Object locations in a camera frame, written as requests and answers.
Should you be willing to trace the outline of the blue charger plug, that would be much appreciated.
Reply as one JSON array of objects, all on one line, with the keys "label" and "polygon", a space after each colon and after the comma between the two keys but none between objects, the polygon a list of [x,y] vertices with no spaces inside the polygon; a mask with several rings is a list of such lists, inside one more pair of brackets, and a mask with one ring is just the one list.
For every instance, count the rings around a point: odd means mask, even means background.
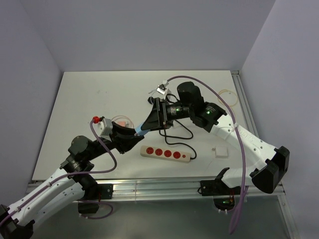
[{"label": "blue charger plug", "polygon": [[140,124],[138,127],[135,128],[135,136],[144,136],[147,133],[146,130],[142,130],[142,125],[143,124]]}]

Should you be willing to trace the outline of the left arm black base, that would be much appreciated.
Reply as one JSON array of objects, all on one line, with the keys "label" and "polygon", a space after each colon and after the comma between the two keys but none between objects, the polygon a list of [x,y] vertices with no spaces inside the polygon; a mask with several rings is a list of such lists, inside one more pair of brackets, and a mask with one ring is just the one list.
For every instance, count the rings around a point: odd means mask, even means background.
[{"label": "left arm black base", "polygon": [[[81,217],[90,220],[100,220],[110,216],[114,207],[105,200],[112,199],[114,185],[112,183],[98,184],[97,181],[90,175],[82,176],[79,181],[84,195],[78,200],[78,213]],[[100,206],[108,206],[110,211],[104,216],[94,217],[100,209]]]}]

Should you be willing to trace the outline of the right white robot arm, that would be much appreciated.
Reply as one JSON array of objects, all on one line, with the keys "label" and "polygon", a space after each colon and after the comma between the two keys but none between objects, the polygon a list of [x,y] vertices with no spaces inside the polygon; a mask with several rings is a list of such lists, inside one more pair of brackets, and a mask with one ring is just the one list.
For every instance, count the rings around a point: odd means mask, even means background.
[{"label": "right white robot arm", "polygon": [[245,157],[240,168],[227,166],[219,173],[220,179],[215,183],[219,193],[227,194],[234,187],[254,185],[260,191],[272,194],[288,170],[289,150],[262,141],[240,126],[223,108],[206,102],[193,82],[179,84],[177,93],[179,100],[176,103],[154,99],[149,116],[136,129],[137,135],[168,129],[174,120],[189,118],[197,127],[220,137]]}]

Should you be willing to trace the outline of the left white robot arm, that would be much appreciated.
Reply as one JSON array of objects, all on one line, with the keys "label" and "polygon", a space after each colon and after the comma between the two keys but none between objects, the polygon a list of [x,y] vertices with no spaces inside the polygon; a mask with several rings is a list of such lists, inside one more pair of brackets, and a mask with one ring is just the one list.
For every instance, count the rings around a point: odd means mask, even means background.
[{"label": "left white robot arm", "polygon": [[95,141],[77,136],[69,147],[69,156],[42,184],[24,198],[0,207],[0,234],[4,239],[29,239],[33,227],[54,210],[81,198],[95,197],[98,184],[94,174],[117,168],[112,149],[124,154],[144,139],[148,130],[123,127],[110,119],[94,117],[89,123]]}]

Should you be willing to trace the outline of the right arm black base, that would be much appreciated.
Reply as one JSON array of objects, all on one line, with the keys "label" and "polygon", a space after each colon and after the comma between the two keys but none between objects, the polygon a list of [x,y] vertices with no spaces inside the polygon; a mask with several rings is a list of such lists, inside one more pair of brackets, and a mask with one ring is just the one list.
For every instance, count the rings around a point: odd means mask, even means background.
[{"label": "right arm black base", "polygon": [[201,180],[200,187],[197,189],[198,194],[203,197],[222,196],[222,198],[213,199],[213,201],[218,211],[224,211],[225,213],[235,208],[235,195],[240,195],[241,192],[240,186],[228,187],[222,181],[224,174],[229,169],[229,167],[222,169],[221,172],[213,180]]}]

